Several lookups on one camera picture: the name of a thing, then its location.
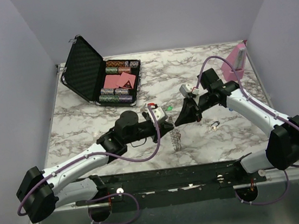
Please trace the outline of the metal disc keyring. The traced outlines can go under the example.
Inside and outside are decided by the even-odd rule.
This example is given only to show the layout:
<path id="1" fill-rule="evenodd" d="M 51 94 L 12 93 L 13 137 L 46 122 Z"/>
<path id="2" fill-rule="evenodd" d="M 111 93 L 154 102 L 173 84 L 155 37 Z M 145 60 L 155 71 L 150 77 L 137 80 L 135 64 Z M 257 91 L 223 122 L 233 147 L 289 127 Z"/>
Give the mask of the metal disc keyring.
<path id="1" fill-rule="evenodd" d="M 172 117 L 168 118 L 168 122 L 173 124 L 173 126 L 174 126 L 173 130 L 170 132 L 171 142 L 172 142 L 174 151 L 176 151 L 176 152 L 181 151 L 182 150 L 181 139 L 180 139 L 181 134 L 180 134 L 179 130 L 176 129 Z"/>

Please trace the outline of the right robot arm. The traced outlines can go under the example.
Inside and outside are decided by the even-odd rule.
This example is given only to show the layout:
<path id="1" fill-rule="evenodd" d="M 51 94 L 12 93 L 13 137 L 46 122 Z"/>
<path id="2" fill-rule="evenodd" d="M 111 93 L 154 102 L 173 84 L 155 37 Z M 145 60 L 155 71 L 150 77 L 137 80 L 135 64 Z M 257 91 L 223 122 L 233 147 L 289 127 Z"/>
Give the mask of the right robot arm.
<path id="1" fill-rule="evenodd" d="M 206 91 L 183 84 L 180 92 L 183 106 L 175 126 L 201 121 L 207 109 L 221 105 L 231 109 L 256 125 L 269 138 L 266 149 L 250 153 L 238 160 L 233 170 L 239 183 L 247 183 L 253 173 L 264 169 L 285 170 L 299 160 L 299 115 L 289 117 L 251 97 L 238 82 L 226 83 L 210 68 L 198 77 Z"/>

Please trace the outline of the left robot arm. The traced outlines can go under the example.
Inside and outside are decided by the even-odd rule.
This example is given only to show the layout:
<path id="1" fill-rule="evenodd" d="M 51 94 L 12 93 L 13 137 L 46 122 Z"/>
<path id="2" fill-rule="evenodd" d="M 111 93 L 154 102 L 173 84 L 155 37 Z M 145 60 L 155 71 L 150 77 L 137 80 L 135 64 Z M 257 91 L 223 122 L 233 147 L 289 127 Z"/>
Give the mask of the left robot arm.
<path id="1" fill-rule="evenodd" d="M 137 113 L 125 111 L 114 126 L 85 151 L 54 167 L 30 168 L 16 193 L 20 202 L 18 216 L 28 216 L 32 223 L 43 221 L 67 202 L 66 187 L 82 175 L 115 159 L 135 162 L 136 159 L 124 157 L 129 143 L 150 137 L 160 145 L 161 138 L 174 129 L 165 111 L 157 105 L 149 104 L 143 116 L 145 121 L 139 122 Z"/>

